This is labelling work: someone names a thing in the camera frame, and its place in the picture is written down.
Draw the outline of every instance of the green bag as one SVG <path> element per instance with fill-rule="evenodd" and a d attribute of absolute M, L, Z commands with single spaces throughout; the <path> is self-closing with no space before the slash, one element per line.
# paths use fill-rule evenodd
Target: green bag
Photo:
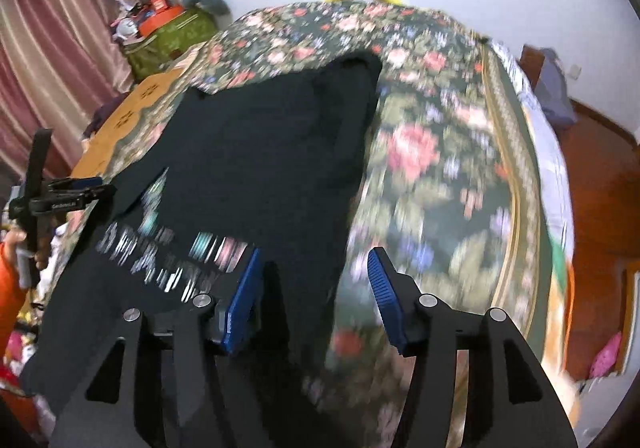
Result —
<path fill-rule="evenodd" d="M 136 80 L 162 72 L 190 46 L 209 40 L 218 32 L 216 23 L 199 8 L 183 14 L 156 29 L 141 42 L 122 47 Z"/>

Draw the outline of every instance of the pink satin curtain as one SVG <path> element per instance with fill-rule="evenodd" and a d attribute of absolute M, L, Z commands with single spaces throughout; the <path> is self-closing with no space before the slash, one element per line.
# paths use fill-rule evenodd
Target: pink satin curtain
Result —
<path fill-rule="evenodd" d="M 0 0 L 0 159 L 16 172 L 35 130 L 52 127 L 47 174 L 68 174 L 95 110 L 130 88 L 116 12 L 115 0 Z"/>

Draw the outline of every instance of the person's arm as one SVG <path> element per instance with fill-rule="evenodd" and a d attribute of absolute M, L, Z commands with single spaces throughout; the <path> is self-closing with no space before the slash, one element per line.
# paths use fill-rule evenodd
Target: person's arm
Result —
<path fill-rule="evenodd" d="M 14 330 L 15 318 L 20 312 L 27 291 L 18 285 L 18 271 L 16 268 L 16 247 L 25 238 L 20 229 L 8 232 L 4 242 L 0 244 L 0 354 L 4 353 L 9 336 Z M 36 267 L 47 267 L 50 249 L 50 239 L 43 237 L 36 253 Z"/>

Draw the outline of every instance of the bed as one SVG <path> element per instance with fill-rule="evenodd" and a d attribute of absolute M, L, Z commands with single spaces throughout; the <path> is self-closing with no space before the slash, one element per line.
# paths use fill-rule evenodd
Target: bed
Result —
<path fill-rule="evenodd" d="M 390 446 L 413 361 L 389 345 L 370 290 L 366 254 L 384 246 L 423 292 L 474 313 L 505 309 L 569 414 L 575 396 L 562 372 L 574 239 L 564 160 L 513 55 L 443 12 L 314 2 L 248 13 L 179 60 L 126 135 L 98 133 L 106 159 L 92 159 L 92 144 L 74 175 L 109 181 L 142 157 L 189 86 L 213 94 L 362 48 L 383 61 L 378 118 L 349 216 L 329 348 L 302 367 L 304 392 L 358 446 Z M 51 288 L 89 211 L 72 218 Z M 465 383 L 461 351 L 450 446 L 462 436 Z"/>

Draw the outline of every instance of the black t-shirt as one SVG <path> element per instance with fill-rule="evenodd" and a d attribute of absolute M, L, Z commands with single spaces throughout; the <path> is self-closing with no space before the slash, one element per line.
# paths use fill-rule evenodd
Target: black t-shirt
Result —
<path fill-rule="evenodd" d="M 114 179 L 113 201 L 92 212 L 23 387 L 59 414 L 125 310 L 174 309 L 206 290 L 207 255 L 228 265 L 243 243 L 266 262 L 265 344 L 288 341 L 299 360 L 332 315 L 381 68 L 354 53 L 213 96 L 188 90 L 159 141 Z M 177 277 L 184 263 L 197 273 Z"/>

